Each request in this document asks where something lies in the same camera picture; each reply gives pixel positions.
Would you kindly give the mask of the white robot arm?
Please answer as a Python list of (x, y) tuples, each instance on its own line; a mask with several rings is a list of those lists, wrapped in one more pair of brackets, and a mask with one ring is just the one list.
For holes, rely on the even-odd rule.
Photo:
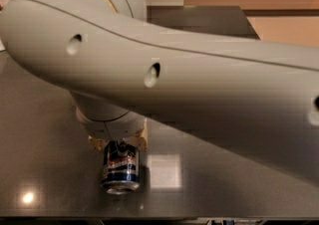
[(308, 181), (319, 174), (319, 49), (153, 25), (146, 0), (10, 0), (1, 39), (32, 75)]

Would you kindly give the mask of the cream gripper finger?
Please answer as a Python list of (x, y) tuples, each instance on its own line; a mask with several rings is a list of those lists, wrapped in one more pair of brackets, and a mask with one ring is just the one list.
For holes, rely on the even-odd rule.
[(107, 142), (104, 139), (95, 138), (90, 135), (88, 136), (88, 142), (97, 152), (103, 152), (107, 145)]
[(146, 151), (148, 148), (148, 126), (144, 121), (143, 127), (129, 138), (129, 144), (139, 151)]

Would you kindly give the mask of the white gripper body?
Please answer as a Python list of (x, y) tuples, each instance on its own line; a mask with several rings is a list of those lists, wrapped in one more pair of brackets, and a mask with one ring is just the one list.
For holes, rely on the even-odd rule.
[(107, 140), (130, 137), (145, 123), (143, 115), (117, 106), (77, 108), (76, 116), (89, 136)]

